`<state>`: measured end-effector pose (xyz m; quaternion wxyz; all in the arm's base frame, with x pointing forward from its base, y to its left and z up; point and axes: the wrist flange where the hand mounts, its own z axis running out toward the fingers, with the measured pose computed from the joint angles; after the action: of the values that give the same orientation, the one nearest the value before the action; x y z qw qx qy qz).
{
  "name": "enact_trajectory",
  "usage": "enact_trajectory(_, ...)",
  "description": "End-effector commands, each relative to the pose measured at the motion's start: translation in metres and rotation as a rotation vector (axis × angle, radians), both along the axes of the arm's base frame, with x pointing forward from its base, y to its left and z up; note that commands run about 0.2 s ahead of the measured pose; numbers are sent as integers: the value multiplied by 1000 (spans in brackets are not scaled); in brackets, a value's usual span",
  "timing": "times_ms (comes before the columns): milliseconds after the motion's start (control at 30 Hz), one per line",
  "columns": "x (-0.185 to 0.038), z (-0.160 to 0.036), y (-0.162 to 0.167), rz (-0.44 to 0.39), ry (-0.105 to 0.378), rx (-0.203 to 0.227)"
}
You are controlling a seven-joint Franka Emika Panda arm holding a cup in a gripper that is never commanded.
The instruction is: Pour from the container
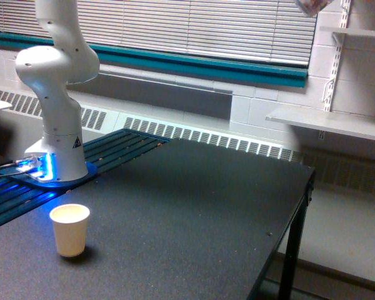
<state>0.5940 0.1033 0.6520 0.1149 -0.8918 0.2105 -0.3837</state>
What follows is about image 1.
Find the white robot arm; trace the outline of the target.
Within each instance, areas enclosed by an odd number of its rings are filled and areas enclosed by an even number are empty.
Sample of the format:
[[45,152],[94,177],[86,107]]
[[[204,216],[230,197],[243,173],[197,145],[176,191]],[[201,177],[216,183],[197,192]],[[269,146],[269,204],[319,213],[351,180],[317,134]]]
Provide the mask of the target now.
[[81,107],[67,86],[94,79],[100,62],[83,38],[76,1],[36,1],[35,8],[39,25],[54,44],[23,49],[16,58],[18,77],[35,93],[42,109],[42,138],[25,151],[41,158],[42,164],[30,176],[42,183],[75,181],[88,174],[88,167]]

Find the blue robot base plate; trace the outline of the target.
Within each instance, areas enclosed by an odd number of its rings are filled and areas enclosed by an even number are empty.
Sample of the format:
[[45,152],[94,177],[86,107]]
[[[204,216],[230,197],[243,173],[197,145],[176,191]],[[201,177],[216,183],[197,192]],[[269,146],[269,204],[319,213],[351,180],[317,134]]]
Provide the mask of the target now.
[[68,190],[81,186],[97,176],[98,168],[94,164],[86,162],[86,166],[88,171],[87,175],[73,181],[38,181],[27,174],[10,176],[10,174],[17,171],[15,167],[7,167],[0,170],[0,175],[6,175],[16,182],[25,184],[32,188],[41,188],[46,190]]

